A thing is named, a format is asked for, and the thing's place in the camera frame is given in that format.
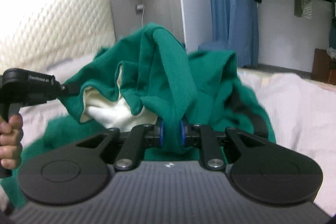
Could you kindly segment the person's left hand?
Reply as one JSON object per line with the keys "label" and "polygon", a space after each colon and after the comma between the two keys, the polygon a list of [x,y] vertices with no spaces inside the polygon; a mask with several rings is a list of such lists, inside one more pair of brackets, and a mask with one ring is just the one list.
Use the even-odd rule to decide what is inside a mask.
{"label": "person's left hand", "polygon": [[20,114],[11,116],[9,121],[1,117],[1,165],[5,169],[17,169],[21,164],[23,120]]}

